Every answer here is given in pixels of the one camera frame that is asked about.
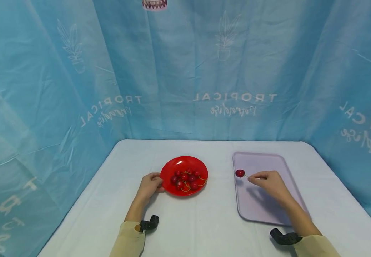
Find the black strap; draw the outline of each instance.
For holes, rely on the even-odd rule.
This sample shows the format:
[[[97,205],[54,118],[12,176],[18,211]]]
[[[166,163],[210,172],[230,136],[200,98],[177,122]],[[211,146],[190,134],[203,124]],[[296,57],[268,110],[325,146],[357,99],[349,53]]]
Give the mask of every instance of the black strap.
[[[140,222],[140,233],[144,230],[155,230],[158,227],[159,217],[156,215],[151,216],[150,221],[143,220]]]
[[[299,236],[294,232],[283,235],[279,229],[271,230],[270,235],[277,242],[277,244],[285,246],[296,244],[302,239],[302,236]]]

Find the pink printed graphic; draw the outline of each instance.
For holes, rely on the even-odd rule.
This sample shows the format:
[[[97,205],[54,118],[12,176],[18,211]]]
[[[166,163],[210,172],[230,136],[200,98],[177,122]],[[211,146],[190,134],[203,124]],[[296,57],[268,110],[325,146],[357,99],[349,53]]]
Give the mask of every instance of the pink printed graphic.
[[[162,11],[167,6],[167,0],[142,0],[142,7],[147,11]]]

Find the sleeve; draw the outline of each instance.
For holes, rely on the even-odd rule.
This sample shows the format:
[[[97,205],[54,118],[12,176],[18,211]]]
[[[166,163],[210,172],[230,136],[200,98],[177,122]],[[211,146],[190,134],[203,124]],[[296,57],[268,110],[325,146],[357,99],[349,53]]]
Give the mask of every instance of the sleeve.
[[[144,250],[145,233],[138,232],[138,222],[126,221],[120,226],[120,232],[112,247],[110,257],[139,257]]]
[[[337,250],[325,236],[311,235],[294,244],[298,257],[340,257]]]

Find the red plate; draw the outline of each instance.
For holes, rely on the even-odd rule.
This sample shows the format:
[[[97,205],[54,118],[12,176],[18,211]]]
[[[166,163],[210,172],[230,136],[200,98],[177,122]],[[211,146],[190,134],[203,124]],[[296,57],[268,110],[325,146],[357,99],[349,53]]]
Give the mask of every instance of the red plate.
[[[187,192],[177,190],[176,186],[171,183],[171,177],[174,176],[175,171],[185,173],[189,168],[193,171],[198,170],[201,173],[200,177],[197,179],[198,184],[201,186],[197,190],[190,191],[187,191],[188,187],[184,186],[183,190]],[[162,186],[167,192],[177,196],[188,196],[201,191],[205,187],[207,184],[205,180],[209,178],[209,171],[201,160],[191,156],[180,156],[172,159],[171,161],[167,162],[166,165],[164,165],[161,170],[160,177],[163,180]]]

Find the forearm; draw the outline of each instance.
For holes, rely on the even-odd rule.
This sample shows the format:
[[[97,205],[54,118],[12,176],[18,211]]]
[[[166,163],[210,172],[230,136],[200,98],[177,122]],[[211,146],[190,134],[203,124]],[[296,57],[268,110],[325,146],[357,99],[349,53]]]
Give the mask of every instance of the forearm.
[[[124,221],[135,221],[140,223],[142,221],[142,217],[144,216],[144,209],[145,201],[137,197],[134,198]]]
[[[321,232],[313,224],[311,218],[302,209],[294,198],[282,201],[281,206],[285,209],[294,231],[300,236],[321,235]]]
[[[334,246],[325,236],[322,236],[294,198],[289,198],[280,204],[288,214],[294,231],[303,237],[299,243],[294,244],[298,257],[340,257]]]
[[[144,249],[145,233],[140,233],[145,201],[134,198],[120,232],[112,247],[110,257],[139,257]]]

